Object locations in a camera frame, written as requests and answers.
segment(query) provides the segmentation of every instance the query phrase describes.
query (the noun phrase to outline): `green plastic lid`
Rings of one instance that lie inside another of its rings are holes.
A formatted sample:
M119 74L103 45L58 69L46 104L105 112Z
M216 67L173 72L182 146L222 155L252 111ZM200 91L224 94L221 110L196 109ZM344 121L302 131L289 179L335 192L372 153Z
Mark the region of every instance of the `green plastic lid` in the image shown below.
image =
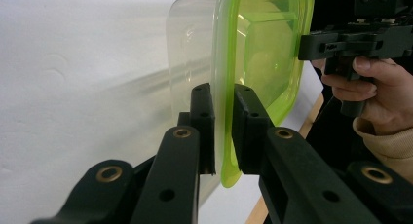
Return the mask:
M234 84L255 90L274 125L285 119L299 90L303 61L297 58L298 45L300 36L309 33L313 4L178 0L171 8L167 36L173 111L188 111L191 89L211 83L216 161L224 187L242 174L231 137Z

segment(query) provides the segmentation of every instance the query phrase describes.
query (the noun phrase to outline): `transparent plastic container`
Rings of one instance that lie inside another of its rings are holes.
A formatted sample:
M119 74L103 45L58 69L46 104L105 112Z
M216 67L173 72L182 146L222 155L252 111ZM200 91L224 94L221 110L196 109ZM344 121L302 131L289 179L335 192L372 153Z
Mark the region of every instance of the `transparent plastic container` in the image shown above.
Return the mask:
M189 111L190 92L211 84L217 172L225 187L239 179L232 145L234 84L252 87L277 126L292 109L314 0L177 0L167 22L172 111Z

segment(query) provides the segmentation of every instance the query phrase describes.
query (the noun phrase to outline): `black mechanical arm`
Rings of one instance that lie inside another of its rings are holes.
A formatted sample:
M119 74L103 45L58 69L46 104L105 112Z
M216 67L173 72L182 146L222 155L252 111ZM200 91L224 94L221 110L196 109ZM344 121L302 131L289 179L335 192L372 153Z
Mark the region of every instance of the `black mechanical arm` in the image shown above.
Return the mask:
M398 174L370 162L337 174L298 132L273 126L254 90L236 85L234 96L240 170L260 176L271 222L413 223L413 186ZM213 129L203 84L156 156L135 168L117 160L93 166L55 217L32 224L197 223L199 177L215 173Z
M348 80L369 80L355 73L355 56L396 58L412 56L413 0L355 0L358 21L329 25L301 37L298 58L327 58L325 74L340 74ZM344 101L341 112L357 117L364 102Z

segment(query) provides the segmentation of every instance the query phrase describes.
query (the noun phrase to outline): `wooden surface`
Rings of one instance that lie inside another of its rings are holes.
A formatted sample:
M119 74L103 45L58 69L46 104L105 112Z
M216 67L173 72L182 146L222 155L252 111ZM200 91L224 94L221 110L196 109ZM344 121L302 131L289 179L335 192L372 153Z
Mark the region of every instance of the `wooden surface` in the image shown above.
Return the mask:
M307 119L304 121L303 126L301 126L301 129L298 131L303 137L307 137L307 134L309 133L310 128L313 125L313 122L316 119L316 116L319 113L319 110L321 109L323 102L324 102L324 99L322 98L322 94L321 94L319 98L316 100L316 103L314 104L313 109L310 111L309 115L307 116ZM262 224L264 223L267 215L268 215L268 209L265 206L263 197L260 197L254 209L252 210L251 215L248 217L245 223L246 224Z

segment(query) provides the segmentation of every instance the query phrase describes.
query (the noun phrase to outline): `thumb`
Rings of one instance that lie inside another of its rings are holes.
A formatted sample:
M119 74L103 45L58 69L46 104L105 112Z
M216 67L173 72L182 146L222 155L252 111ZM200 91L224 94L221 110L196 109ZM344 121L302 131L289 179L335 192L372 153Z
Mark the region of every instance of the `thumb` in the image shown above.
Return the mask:
M372 77L387 85L399 84L410 74L391 59L369 59L358 56L353 60L353 69L364 77Z

